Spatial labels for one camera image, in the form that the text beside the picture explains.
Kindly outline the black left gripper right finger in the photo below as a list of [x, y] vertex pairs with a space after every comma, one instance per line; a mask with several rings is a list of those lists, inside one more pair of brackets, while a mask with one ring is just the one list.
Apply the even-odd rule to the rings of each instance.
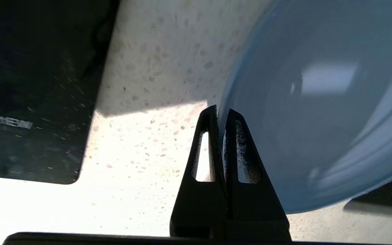
[[290, 241], [289, 221], [264, 168], [244, 117], [230, 110], [224, 158], [231, 241]]

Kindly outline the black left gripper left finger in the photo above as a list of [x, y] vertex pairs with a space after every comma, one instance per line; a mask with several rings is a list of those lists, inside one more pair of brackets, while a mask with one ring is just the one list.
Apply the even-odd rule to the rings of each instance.
[[[208, 133], [208, 158], [212, 181], [196, 180], [202, 135]], [[170, 236], [201, 239], [224, 238], [227, 218], [224, 166], [222, 163], [216, 106], [199, 115], [183, 178], [170, 217]]]

